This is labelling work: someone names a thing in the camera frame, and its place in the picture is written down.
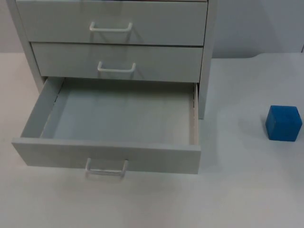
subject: drawer handle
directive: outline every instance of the drawer handle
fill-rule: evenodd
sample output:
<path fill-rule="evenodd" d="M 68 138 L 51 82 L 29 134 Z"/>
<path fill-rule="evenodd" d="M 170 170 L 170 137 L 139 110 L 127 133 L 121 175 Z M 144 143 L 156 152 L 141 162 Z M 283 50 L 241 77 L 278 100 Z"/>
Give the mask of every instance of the drawer handle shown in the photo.
<path fill-rule="evenodd" d="M 135 71 L 135 68 L 136 68 L 136 63 L 133 63 L 131 69 L 128 69 L 128 70 L 104 69 L 104 68 L 101 68 L 102 65 L 103 65 L 102 62 L 99 62 L 99 63 L 98 63 L 97 70 L 98 70 L 99 72 L 133 73 L 133 72 Z"/>
<path fill-rule="evenodd" d="M 86 160 L 85 164 L 85 174 L 93 174 L 93 175 L 106 175 L 106 176 L 118 176 L 118 177 L 124 177 L 125 172 L 128 168 L 128 160 L 124 160 L 123 163 L 123 169 L 121 171 L 104 171 L 104 170 L 92 170 L 91 169 L 91 158 L 88 158 Z"/>
<path fill-rule="evenodd" d="M 91 32 L 130 32 L 132 29 L 133 23 L 129 23 L 127 28 L 95 28 L 95 22 L 91 22 L 90 31 Z"/>

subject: white table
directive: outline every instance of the white table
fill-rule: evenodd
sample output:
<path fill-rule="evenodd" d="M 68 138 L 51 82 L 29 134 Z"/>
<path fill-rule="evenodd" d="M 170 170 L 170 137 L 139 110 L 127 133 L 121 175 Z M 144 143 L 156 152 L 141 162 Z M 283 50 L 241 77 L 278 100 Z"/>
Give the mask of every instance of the white table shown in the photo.
<path fill-rule="evenodd" d="M 304 54 L 214 59 L 199 175 L 27 167 L 11 146 L 38 92 L 23 54 L 0 54 L 0 224 L 25 228 L 304 227 L 304 133 L 267 139 L 270 105 L 304 114 Z"/>

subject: blue cube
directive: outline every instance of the blue cube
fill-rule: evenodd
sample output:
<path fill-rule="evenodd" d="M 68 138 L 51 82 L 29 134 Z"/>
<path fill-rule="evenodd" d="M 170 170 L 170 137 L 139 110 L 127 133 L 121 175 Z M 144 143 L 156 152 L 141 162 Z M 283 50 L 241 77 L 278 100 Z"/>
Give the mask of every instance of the blue cube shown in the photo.
<path fill-rule="evenodd" d="M 298 109 L 294 106 L 270 106 L 266 129 L 270 140 L 294 142 L 302 126 Z"/>

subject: white wall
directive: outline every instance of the white wall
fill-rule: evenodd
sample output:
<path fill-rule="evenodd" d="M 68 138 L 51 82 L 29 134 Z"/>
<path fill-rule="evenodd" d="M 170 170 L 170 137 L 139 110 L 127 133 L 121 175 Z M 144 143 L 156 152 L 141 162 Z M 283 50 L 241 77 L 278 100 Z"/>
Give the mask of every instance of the white wall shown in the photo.
<path fill-rule="evenodd" d="M 218 0 L 214 57 L 301 52 L 304 0 Z M 0 0 L 0 52 L 22 52 L 5 0 Z"/>

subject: closed drawer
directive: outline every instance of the closed drawer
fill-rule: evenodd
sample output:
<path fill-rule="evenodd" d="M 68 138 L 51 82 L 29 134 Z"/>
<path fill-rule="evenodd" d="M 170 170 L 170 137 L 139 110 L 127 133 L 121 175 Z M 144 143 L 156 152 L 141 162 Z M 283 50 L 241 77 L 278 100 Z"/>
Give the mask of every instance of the closed drawer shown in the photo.
<path fill-rule="evenodd" d="M 29 41 L 69 43 L 203 46 L 207 5 L 206 2 L 17 0 Z"/>
<path fill-rule="evenodd" d="M 31 166 L 197 173 L 194 84 L 49 78 L 13 145 Z"/>
<path fill-rule="evenodd" d="M 42 76 L 199 82 L 202 47 L 33 43 Z"/>

